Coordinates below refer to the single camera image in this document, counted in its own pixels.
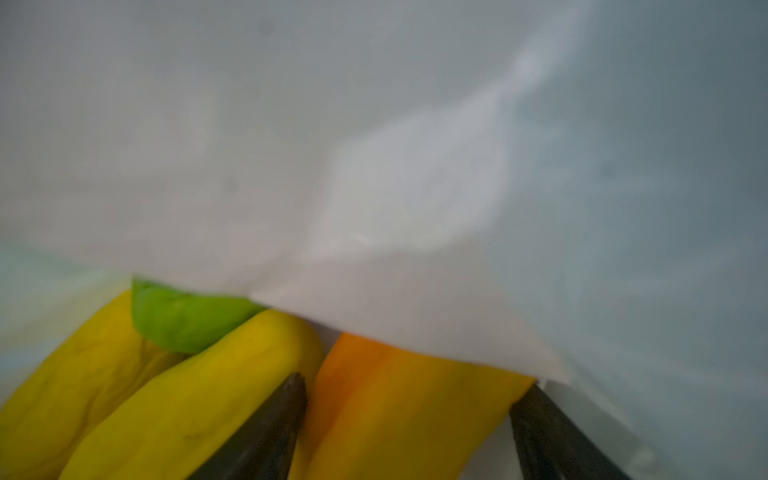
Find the orange yellow mango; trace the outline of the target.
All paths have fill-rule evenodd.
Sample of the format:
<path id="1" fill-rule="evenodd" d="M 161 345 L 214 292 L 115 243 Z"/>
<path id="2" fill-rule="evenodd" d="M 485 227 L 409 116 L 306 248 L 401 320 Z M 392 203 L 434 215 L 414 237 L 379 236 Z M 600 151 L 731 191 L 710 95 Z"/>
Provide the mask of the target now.
<path id="1" fill-rule="evenodd" d="M 324 360 L 292 479 L 456 479 L 534 378 L 348 333 Z"/>

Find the white plastic bag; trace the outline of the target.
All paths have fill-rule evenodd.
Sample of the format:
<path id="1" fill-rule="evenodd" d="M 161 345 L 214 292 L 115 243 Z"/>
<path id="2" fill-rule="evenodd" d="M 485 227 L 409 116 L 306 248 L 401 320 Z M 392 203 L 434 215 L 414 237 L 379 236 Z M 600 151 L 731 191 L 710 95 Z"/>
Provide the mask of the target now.
<path id="1" fill-rule="evenodd" d="M 5 1 L 1 237 L 767 475 L 763 1 Z"/>

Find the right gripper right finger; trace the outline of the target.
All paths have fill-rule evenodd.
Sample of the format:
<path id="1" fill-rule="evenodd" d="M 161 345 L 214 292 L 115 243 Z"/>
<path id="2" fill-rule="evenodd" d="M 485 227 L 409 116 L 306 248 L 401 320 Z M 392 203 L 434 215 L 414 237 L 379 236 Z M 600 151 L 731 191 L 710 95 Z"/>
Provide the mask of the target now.
<path id="1" fill-rule="evenodd" d="M 509 416 L 524 480 L 629 480 L 537 385 Z"/>

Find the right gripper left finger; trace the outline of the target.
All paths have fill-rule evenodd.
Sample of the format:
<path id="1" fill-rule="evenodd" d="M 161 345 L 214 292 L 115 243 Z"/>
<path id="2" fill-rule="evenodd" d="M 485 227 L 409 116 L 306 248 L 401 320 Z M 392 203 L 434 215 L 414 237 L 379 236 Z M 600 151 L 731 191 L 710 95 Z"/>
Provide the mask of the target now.
<path id="1" fill-rule="evenodd" d="M 305 379 L 292 373 L 190 477 L 286 480 L 306 407 Z"/>

